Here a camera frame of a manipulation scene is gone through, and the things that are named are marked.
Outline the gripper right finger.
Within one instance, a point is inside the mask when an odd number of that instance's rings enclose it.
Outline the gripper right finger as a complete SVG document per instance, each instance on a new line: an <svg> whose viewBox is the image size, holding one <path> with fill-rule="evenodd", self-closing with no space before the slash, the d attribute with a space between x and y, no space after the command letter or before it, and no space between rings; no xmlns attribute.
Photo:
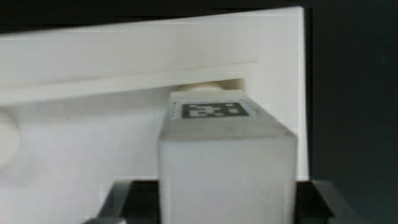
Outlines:
<svg viewBox="0 0 398 224"><path fill-rule="evenodd" d="M328 181L296 183L294 224L362 224L362 218Z"/></svg>

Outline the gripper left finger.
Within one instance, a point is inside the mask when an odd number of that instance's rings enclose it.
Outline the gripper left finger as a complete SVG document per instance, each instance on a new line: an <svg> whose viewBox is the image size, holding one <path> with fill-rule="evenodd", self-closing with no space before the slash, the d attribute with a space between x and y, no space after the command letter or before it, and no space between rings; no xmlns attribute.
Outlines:
<svg viewBox="0 0 398 224"><path fill-rule="evenodd" d="M159 224L156 180L113 183L97 216L81 224Z"/></svg>

